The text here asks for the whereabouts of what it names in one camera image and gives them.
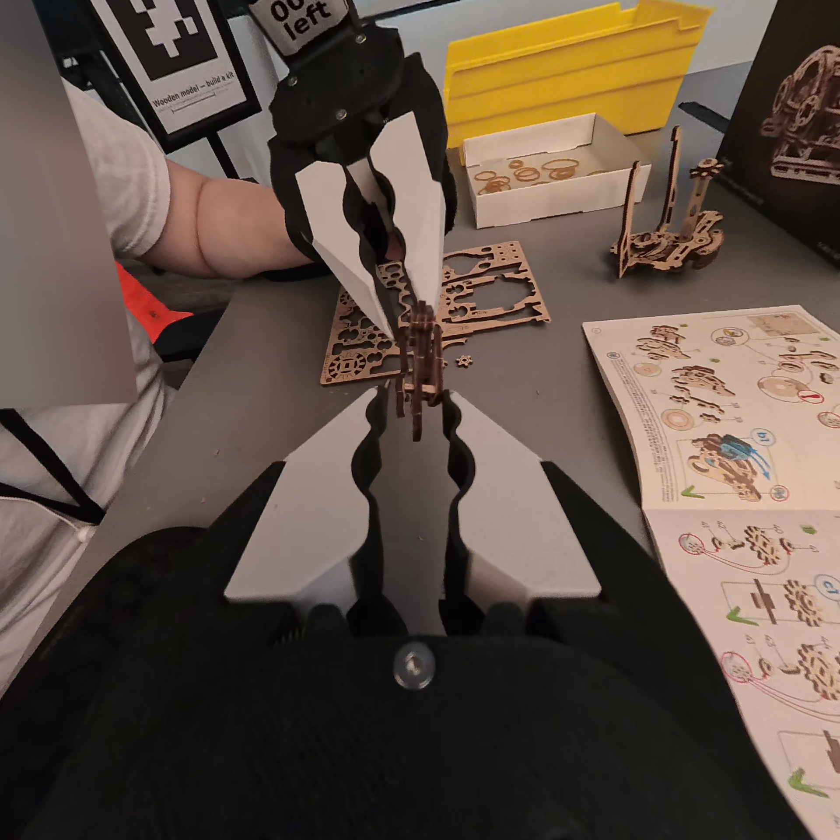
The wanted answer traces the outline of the pile of rubber bands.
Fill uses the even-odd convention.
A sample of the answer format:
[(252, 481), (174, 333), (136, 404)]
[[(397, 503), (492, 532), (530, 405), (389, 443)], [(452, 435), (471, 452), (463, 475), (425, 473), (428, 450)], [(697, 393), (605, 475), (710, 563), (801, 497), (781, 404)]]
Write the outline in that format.
[(609, 170), (592, 157), (545, 153), (473, 164), (466, 167), (466, 172), (476, 194), (486, 196), (602, 175)]

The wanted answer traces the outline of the white cardboard tray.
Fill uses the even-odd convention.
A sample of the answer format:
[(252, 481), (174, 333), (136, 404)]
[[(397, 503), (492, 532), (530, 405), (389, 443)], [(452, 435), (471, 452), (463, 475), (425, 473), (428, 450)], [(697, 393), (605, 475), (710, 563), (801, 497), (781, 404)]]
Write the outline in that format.
[(624, 205), (629, 172), (640, 161), (635, 201), (640, 202), (652, 169), (636, 144), (603, 117), (588, 113), (467, 139), (461, 146), (469, 165), (532, 154), (556, 153), (597, 159), (609, 172), (552, 185), (478, 196), (469, 192), (478, 228), (503, 227), (545, 217), (582, 214)]

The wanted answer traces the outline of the small wooden gear assembly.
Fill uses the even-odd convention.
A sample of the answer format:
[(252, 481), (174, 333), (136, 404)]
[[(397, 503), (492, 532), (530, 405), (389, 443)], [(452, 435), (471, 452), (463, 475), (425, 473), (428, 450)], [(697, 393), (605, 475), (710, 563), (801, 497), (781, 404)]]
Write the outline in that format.
[(439, 404), (444, 393), (443, 330), (435, 309), (412, 296), (407, 323), (396, 330), (396, 345), (400, 351), (401, 368), (394, 384), (395, 412), (398, 418), (411, 410), (412, 439), (422, 439), (424, 406)]

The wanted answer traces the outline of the framed marker sign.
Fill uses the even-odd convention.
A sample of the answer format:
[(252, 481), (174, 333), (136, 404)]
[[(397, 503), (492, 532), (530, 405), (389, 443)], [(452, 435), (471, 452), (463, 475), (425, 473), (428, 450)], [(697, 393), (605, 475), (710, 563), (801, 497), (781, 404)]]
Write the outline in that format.
[(260, 112), (218, 2), (81, 5), (163, 152), (178, 151)]

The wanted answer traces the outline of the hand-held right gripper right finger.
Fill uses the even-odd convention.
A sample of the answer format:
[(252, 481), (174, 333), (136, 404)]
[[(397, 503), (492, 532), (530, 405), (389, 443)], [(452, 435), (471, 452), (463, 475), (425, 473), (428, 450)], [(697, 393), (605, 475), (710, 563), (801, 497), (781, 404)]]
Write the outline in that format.
[(602, 586), (541, 458), (462, 395), (446, 391), (448, 509), (441, 617), (479, 621), (509, 602), (594, 598)]

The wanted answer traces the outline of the person's left forearm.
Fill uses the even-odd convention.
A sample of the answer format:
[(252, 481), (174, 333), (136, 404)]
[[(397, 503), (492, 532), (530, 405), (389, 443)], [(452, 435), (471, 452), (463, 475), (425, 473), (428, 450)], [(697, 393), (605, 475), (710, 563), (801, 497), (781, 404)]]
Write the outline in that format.
[(292, 243), (283, 206), (262, 185), (209, 178), (167, 162), (171, 197), (147, 266), (194, 278), (242, 280), (311, 263)]

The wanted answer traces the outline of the open instruction booklet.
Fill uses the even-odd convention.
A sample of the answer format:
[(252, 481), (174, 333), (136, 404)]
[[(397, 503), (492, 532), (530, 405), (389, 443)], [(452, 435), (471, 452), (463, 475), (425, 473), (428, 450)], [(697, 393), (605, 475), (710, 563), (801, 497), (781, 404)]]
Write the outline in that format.
[(808, 832), (838, 838), (838, 334), (800, 306), (582, 329), (724, 695)]

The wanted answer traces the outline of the laser-cut wooden sheet with gear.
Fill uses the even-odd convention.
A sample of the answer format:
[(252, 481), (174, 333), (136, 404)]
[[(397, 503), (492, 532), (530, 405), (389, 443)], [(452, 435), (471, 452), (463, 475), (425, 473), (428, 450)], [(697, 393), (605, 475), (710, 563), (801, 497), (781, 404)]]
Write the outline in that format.
[[(397, 315), (397, 325), (407, 328), (414, 298), (403, 265), (392, 261), (378, 267), (381, 283)], [(375, 327), (342, 289), (332, 320), (320, 383), (324, 386), (390, 378), (401, 370), (400, 348)]]

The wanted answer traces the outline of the orange cloth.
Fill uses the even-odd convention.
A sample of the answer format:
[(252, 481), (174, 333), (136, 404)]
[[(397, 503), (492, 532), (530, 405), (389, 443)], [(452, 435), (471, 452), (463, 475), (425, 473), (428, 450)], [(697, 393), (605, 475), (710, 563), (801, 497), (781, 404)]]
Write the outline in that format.
[(131, 275), (119, 262), (115, 264), (118, 272), (123, 303), (139, 325), (155, 343), (163, 331), (171, 325), (193, 316), (189, 311), (171, 310), (136, 277)]

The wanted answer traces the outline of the black model kit box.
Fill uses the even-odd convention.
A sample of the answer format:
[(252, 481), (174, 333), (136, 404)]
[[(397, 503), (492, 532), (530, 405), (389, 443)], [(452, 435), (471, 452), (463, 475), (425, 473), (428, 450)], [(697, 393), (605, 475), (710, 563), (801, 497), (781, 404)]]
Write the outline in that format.
[(718, 158), (727, 189), (838, 267), (838, 1), (777, 2)]

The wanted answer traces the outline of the partly built wooden model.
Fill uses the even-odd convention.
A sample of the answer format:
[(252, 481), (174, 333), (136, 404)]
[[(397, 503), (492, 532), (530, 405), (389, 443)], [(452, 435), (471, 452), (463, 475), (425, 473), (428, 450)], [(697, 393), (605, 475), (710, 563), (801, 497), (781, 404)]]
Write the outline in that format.
[(639, 234), (632, 232), (635, 187), (641, 171), (640, 161), (634, 162), (629, 172), (621, 234), (611, 248), (616, 257), (616, 277), (619, 279), (636, 266), (671, 274), (680, 272), (687, 264), (699, 270), (711, 264), (718, 257), (722, 247), (725, 235), (719, 228), (719, 223), (723, 215), (718, 211), (703, 208), (709, 183), (723, 170), (723, 163), (715, 158), (699, 161), (697, 166), (690, 170), (689, 177), (693, 189), (683, 222), (679, 230), (670, 229), (677, 198), (680, 126), (673, 128), (670, 140), (667, 192), (659, 224), (654, 230)]

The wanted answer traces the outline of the black sign stand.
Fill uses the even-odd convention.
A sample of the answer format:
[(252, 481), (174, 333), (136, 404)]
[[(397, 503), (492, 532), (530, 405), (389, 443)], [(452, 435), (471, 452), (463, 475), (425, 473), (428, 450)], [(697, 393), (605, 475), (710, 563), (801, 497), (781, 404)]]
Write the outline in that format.
[[(99, 47), (51, 47), (60, 75), (82, 90), (89, 98), (99, 102), (122, 119), (138, 126), (152, 138), (154, 144), (161, 147), (154, 137), (150, 125), (131, 99), (119, 74)], [(237, 179), (240, 173), (230, 158), (224, 143), (213, 133), (208, 139), (201, 139), (166, 157), (179, 165), (210, 177), (228, 177)]]

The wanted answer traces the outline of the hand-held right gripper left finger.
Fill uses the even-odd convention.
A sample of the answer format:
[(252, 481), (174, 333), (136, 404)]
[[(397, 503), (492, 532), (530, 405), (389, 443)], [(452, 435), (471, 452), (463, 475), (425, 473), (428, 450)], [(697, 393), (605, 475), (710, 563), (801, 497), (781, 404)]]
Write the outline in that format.
[(372, 387), (289, 454), (224, 592), (230, 602), (343, 614), (383, 590), (374, 479), (390, 388)]

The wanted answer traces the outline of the yellow plastic bin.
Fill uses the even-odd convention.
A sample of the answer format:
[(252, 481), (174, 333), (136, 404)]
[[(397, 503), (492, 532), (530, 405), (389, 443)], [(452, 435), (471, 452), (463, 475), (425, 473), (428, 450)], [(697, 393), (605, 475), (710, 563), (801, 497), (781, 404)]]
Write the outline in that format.
[(592, 7), (449, 44), (448, 145), (596, 113), (625, 135), (663, 128), (712, 10)]

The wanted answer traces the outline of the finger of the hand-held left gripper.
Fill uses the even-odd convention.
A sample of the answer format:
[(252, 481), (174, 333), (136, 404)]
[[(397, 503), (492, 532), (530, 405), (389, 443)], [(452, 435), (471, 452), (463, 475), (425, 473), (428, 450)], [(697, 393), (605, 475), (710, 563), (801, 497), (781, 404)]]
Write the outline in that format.
[(371, 146), (369, 163), (388, 198), (415, 300), (436, 308), (442, 286), (446, 204), (443, 187), (430, 171), (414, 112), (383, 127)]
[(377, 271), (394, 227), (369, 160), (303, 162), (294, 177), (311, 245), (363, 313), (395, 340), (397, 316)]

